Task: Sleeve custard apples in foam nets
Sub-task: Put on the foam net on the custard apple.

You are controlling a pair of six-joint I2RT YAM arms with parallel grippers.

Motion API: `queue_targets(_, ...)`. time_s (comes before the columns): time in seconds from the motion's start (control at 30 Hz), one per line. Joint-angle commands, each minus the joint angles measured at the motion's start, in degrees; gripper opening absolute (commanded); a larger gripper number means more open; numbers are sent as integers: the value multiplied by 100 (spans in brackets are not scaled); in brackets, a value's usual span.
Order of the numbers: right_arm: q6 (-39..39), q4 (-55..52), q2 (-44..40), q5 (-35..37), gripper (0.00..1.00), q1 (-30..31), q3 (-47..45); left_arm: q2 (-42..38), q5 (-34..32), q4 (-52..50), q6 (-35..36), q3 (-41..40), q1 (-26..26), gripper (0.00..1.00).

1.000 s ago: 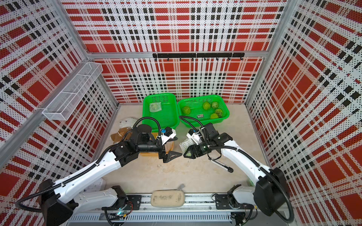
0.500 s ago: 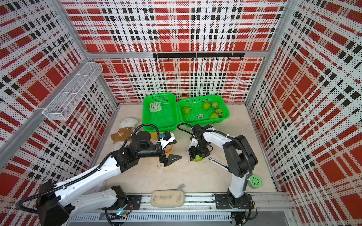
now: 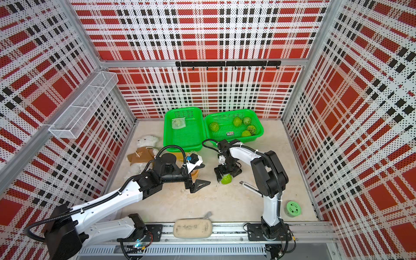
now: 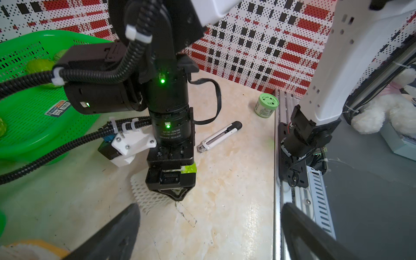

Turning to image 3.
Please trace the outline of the white foam net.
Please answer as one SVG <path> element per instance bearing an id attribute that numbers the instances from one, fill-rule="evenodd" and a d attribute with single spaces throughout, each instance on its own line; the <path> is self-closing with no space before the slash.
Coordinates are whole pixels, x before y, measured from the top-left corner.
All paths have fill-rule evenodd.
<path id="1" fill-rule="evenodd" d="M 171 120 L 171 126 L 174 130 L 179 130 L 186 127 L 186 118 L 174 118 Z"/>

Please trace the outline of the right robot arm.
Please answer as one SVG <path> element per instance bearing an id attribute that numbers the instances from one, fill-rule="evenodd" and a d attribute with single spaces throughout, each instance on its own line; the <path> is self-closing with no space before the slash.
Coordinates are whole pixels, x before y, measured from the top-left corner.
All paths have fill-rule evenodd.
<path id="1" fill-rule="evenodd" d="M 234 178 L 241 174 L 241 163 L 251 167 L 257 186 L 253 190 L 263 198 L 263 236 L 270 241 L 277 238 L 289 241 L 291 233 L 281 216 L 283 192 L 289 178 L 277 154 L 274 151 L 259 152 L 237 139 L 230 142 L 206 139 L 202 141 L 202 146 L 218 153 L 219 165 L 214 168 L 218 182 L 225 180 L 227 176 Z"/>

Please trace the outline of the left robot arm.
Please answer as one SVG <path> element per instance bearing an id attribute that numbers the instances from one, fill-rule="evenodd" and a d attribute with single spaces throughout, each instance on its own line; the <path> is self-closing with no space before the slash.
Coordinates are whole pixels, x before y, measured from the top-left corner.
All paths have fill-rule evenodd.
<path id="1" fill-rule="evenodd" d="M 137 214 L 126 220 L 103 223 L 102 219 L 156 194 L 165 183 L 184 183 L 191 193 L 210 185 L 209 181 L 192 179 L 193 170 L 204 168 L 201 156 L 183 152 L 183 163 L 178 167 L 176 156 L 165 150 L 167 147 L 146 164 L 142 173 L 129 177 L 117 190 L 72 208 L 57 206 L 50 218 L 28 225 L 24 234 L 46 244 L 52 260 L 69 260 L 89 244 L 146 236 L 146 225 Z"/>

